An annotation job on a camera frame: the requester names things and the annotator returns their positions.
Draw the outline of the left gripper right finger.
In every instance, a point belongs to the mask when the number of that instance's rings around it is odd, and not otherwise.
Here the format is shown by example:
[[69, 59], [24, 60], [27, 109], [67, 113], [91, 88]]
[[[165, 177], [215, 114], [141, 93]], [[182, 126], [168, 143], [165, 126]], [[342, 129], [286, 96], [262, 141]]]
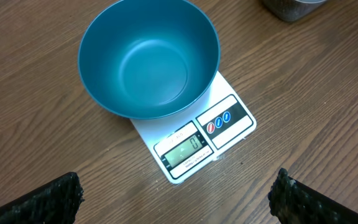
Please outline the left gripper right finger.
[[281, 168], [268, 193], [271, 215], [286, 224], [358, 224], [358, 213], [290, 177]]

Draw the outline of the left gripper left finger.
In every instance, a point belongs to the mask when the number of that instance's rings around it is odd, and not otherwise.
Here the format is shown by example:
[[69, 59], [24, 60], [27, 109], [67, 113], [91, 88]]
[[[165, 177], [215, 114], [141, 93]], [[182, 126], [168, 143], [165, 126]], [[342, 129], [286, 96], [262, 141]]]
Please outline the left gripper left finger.
[[73, 224], [83, 198], [75, 172], [51, 182], [0, 207], [0, 224]]

